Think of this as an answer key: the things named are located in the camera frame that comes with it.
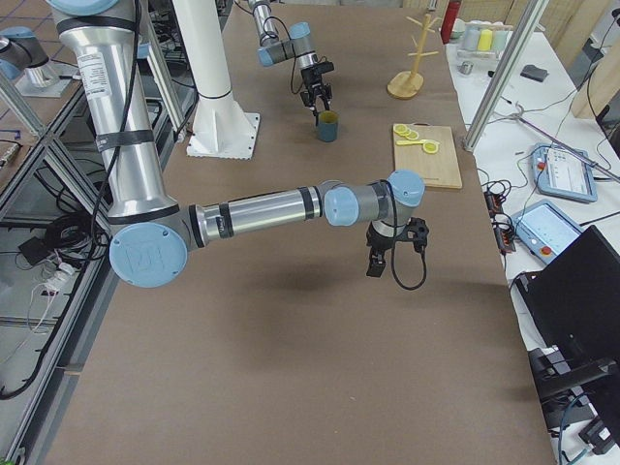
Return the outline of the dark blue mug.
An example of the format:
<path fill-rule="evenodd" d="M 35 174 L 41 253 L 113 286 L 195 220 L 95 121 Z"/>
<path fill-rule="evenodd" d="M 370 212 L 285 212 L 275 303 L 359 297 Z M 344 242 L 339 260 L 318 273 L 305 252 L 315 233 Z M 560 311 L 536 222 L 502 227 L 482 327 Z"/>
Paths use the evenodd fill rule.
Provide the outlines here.
<path fill-rule="evenodd" d="M 317 137 L 323 142 L 334 142 L 338 137 L 338 114 L 333 110 L 324 110 L 317 117 Z"/>

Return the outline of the wooden cup rack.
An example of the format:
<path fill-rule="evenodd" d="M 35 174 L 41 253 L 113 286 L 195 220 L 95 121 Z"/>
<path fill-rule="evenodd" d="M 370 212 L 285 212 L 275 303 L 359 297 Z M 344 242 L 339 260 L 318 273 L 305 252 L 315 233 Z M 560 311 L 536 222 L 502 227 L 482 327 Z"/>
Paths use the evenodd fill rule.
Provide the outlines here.
<path fill-rule="evenodd" d="M 415 35 L 411 36 L 415 47 L 414 51 L 408 53 L 412 58 L 411 67 L 406 71 L 399 72 L 387 84 L 387 93 L 389 96 L 398 100 L 410 100 L 419 93 L 424 83 L 424 78 L 419 72 L 421 60 L 423 57 L 436 55 L 438 53 L 437 50 L 424 50 L 427 35 L 429 33 L 436 33 L 433 25 L 438 21 L 438 18 L 432 14 L 425 14 L 423 21 L 411 16 L 407 16 L 407 19 L 420 28 L 420 33 L 418 38 L 416 38 Z"/>

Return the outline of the small steel cup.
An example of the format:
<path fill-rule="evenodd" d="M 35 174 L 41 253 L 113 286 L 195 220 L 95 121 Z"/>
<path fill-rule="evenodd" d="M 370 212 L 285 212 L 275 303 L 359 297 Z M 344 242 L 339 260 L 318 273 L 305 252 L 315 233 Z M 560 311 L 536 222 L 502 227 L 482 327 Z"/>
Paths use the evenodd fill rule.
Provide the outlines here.
<path fill-rule="evenodd" d="M 458 72 L 463 76 L 469 76 L 474 68 L 474 63 L 468 60 L 463 61 L 458 66 Z"/>

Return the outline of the grey cup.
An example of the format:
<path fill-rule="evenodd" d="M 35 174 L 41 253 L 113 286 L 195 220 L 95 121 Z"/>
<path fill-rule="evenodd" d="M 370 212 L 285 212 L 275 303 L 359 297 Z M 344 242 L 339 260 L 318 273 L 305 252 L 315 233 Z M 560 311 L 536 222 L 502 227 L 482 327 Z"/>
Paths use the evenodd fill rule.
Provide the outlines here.
<path fill-rule="evenodd" d="M 468 26 L 463 34 L 461 48 L 467 51 L 477 51 L 481 31 L 477 26 Z"/>

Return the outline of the yellow cup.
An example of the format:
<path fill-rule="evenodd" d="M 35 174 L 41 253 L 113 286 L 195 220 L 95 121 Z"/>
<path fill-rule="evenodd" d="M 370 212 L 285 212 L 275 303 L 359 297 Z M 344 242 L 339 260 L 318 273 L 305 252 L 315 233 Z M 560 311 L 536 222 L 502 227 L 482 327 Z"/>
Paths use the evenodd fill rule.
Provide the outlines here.
<path fill-rule="evenodd" d="M 492 49 L 493 31 L 491 29 L 481 29 L 477 51 L 490 51 Z"/>

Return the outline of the light blue cup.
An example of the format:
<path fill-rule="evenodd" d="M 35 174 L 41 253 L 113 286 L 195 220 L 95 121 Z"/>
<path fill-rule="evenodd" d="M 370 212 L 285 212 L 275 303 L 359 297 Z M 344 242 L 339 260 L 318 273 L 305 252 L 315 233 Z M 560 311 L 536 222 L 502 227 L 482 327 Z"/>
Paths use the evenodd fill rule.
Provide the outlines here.
<path fill-rule="evenodd" d="M 490 50 L 496 53 L 500 53 L 505 50 L 508 38 L 510 35 L 510 30 L 507 29 L 496 29 L 492 32 L 492 41 Z"/>

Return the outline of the lemon slice group upper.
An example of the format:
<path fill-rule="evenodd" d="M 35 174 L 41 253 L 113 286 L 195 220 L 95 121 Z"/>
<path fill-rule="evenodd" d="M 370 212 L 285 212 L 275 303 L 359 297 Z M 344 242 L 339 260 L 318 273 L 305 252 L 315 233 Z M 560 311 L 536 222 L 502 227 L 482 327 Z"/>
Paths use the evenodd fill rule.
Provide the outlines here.
<path fill-rule="evenodd" d="M 418 140 L 419 133 L 414 131 L 411 127 L 406 124 L 394 124 L 392 127 L 392 131 L 405 140 Z"/>

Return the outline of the bamboo cutting board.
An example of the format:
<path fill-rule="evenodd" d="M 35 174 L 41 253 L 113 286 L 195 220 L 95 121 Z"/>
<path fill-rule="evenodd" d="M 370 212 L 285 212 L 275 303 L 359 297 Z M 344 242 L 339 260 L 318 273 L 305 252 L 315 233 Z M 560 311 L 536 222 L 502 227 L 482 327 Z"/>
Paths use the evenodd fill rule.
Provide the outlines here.
<path fill-rule="evenodd" d="M 392 131 L 394 166 L 397 170 L 414 171 L 427 187 L 461 189 L 462 180 L 458 166 L 451 128 L 406 124 L 418 132 L 419 140 L 435 140 L 440 148 L 436 154 L 427 154 L 421 145 L 397 146 L 404 140 Z"/>

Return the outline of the blue teach pendant near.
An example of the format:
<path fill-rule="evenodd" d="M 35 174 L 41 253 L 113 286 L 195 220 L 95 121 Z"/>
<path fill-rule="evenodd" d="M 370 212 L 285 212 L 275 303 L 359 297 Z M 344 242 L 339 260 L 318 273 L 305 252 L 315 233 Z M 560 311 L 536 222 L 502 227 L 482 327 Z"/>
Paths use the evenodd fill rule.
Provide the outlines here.
<path fill-rule="evenodd" d="M 553 262 L 583 233 L 552 201 L 538 201 L 511 218 L 516 236 L 544 264 Z"/>

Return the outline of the blue teach pendant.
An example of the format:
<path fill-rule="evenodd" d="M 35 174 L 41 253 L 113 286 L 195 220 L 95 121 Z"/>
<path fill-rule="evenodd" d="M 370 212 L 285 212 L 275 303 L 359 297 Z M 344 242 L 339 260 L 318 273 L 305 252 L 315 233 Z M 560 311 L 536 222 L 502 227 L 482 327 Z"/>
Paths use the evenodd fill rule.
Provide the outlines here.
<path fill-rule="evenodd" d="M 598 200 L 591 168 L 572 152 L 559 145 L 537 143 L 531 155 L 533 177 L 540 193 L 584 203 Z"/>
<path fill-rule="evenodd" d="M 511 218 L 516 236 L 544 264 L 553 262 L 583 233 L 552 201 L 538 201 Z"/>

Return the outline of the metal stand with rod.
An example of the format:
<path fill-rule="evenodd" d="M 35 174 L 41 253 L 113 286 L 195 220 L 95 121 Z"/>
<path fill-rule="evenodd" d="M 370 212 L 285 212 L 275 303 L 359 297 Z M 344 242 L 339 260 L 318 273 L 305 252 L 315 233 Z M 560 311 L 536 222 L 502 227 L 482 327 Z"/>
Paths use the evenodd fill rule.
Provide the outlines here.
<path fill-rule="evenodd" d="M 533 123 L 531 123 L 530 121 L 526 120 L 523 117 L 523 114 L 524 114 L 523 108 L 520 108 L 518 111 L 510 113 L 510 114 L 500 114 L 500 113 L 498 113 L 498 118 L 495 119 L 495 122 L 509 120 L 509 121 L 516 121 L 516 122 L 519 122 L 521 124 L 524 124 L 526 127 L 528 127 L 529 129 L 535 131 L 537 134 L 543 136 L 544 138 L 548 139 L 553 144 L 555 144 L 557 146 L 560 146 L 561 148 L 567 150 L 578 161 L 580 161 L 581 163 L 583 163 L 584 165 L 589 167 L 591 170 L 598 171 L 598 172 L 602 173 L 604 176 L 606 176 L 611 181 L 614 181 L 616 183 L 619 182 L 619 176 L 617 174 L 614 174 L 611 170 L 608 170 L 608 169 L 604 168 L 601 164 L 599 164 L 598 162 L 590 159 L 588 156 L 582 155 L 576 148 L 573 148 L 572 146 L 570 146 L 570 145 L 560 141 L 559 139 L 557 139 L 556 137 L 552 136 L 547 131 L 543 130 L 542 128 L 540 128 L 540 127 L 534 125 Z"/>

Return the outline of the blue teach pendant far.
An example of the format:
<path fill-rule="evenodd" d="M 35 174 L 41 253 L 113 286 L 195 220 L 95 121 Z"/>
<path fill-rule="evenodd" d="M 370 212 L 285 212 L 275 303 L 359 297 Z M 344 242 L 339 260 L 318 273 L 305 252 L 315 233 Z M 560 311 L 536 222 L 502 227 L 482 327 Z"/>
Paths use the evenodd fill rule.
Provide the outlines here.
<path fill-rule="evenodd" d="M 540 193 L 584 203 L 598 200 L 591 168 L 572 152 L 559 145 L 537 143 L 531 155 L 533 177 Z"/>

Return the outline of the black monitor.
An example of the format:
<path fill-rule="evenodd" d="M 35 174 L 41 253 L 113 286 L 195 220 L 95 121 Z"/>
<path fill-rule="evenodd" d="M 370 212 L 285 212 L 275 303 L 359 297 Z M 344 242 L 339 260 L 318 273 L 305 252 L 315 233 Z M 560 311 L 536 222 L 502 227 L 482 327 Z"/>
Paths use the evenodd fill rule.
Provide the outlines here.
<path fill-rule="evenodd" d="M 612 436 L 619 434 L 619 254 L 592 225 L 545 269 L 516 280 L 546 346 L 568 370 L 551 374 L 530 357 L 539 397 L 582 387 Z"/>

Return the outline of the small black pad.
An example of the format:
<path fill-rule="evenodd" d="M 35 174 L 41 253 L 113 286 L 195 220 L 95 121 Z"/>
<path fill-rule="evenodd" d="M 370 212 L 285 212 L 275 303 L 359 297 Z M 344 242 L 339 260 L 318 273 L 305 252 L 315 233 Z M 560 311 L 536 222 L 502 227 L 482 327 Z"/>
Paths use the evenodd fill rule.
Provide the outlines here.
<path fill-rule="evenodd" d="M 544 82 L 548 77 L 548 70 L 528 64 L 522 68 L 520 75 L 536 82 Z"/>

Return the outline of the aluminium frame post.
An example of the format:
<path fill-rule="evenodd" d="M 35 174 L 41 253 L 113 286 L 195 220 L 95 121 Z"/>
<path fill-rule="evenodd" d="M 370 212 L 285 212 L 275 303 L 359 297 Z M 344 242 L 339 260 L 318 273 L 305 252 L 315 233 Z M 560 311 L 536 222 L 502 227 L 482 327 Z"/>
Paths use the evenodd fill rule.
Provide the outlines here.
<path fill-rule="evenodd" d="M 512 31 L 511 38 L 495 70 L 494 77 L 491 79 L 480 101 L 474 119 L 463 140 L 463 148 L 466 151 L 474 152 L 484 128 L 502 97 L 517 62 L 527 47 L 548 3 L 548 0 L 531 0 L 528 2 L 524 13 Z"/>

